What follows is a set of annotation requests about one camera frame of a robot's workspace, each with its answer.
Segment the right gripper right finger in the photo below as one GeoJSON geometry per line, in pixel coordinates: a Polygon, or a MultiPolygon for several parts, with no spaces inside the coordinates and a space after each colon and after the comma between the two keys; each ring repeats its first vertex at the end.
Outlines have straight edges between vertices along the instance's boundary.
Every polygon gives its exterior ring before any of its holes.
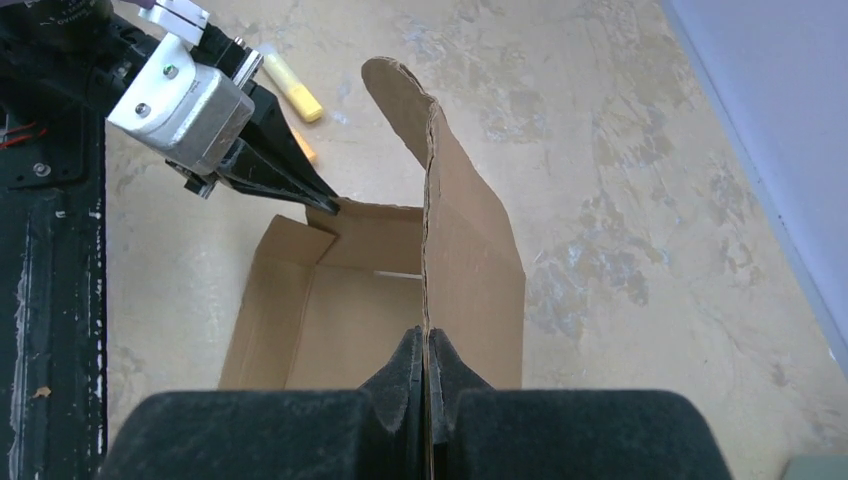
{"type": "Polygon", "coordinates": [[[427,338],[437,479],[728,479],[703,415],[661,390],[498,390],[427,338]]]}

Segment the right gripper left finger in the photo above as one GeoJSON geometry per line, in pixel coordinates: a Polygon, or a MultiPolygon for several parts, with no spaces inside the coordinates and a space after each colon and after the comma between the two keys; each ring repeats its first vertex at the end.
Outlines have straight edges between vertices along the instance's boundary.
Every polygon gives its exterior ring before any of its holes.
{"type": "Polygon", "coordinates": [[[419,479],[422,331],[358,388],[148,397],[100,479],[419,479]]]}

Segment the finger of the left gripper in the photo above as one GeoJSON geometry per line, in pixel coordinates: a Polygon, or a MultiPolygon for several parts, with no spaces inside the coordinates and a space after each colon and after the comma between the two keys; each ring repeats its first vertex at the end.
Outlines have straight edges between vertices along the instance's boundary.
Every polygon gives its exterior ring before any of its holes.
{"type": "Polygon", "coordinates": [[[293,138],[277,96],[263,86],[253,86],[251,100],[251,147],[273,160],[291,163],[298,173],[316,180],[312,171],[317,171],[293,138]]]}
{"type": "Polygon", "coordinates": [[[239,193],[337,214],[340,207],[335,192],[315,171],[312,173],[316,180],[298,173],[291,163],[264,156],[246,142],[235,142],[218,165],[218,176],[239,193]]]}

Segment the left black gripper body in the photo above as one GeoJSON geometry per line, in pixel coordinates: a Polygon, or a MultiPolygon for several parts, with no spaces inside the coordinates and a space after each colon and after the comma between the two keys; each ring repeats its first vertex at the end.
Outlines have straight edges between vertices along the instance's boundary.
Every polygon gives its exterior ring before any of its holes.
{"type": "Polygon", "coordinates": [[[201,175],[185,164],[166,164],[186,178],[185,188],[206,198],[214,185],[224,183],[239,193],[272,199],[295,197],[295,138],[276,96],[254,80],[265,57],[216,26],[206,28],[191,50],[195,61],[230,75],[251,99],[254,110],[218,170],[201,175]]]}

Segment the brown cardboard box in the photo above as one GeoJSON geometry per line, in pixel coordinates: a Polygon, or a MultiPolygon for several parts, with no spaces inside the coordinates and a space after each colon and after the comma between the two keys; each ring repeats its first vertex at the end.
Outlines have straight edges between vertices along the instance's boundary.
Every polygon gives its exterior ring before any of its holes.
{"type": "Polygon", "coordinates": [[[437,99],[389,57],[361,68],[425,171],[420,207],[341,199],[338,213],[276,216],[253,257],[218,385],[348,389],[409,329],[438,329],[490,385],[522,383],[526,276],[506,209],[437,99]]]}

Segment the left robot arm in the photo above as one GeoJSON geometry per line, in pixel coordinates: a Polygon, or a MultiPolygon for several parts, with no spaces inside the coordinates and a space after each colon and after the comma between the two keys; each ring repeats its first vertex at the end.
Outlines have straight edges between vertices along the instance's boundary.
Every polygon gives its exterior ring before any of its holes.
{"type": "Polygon", "coordinates": [[[255,81],[264,55],[191,1],[143,1],[155,38],[109,1],[5,1],[1,72],[102,115],[207,197],[223,184],[336,214],[336,193],[255,81]]]}

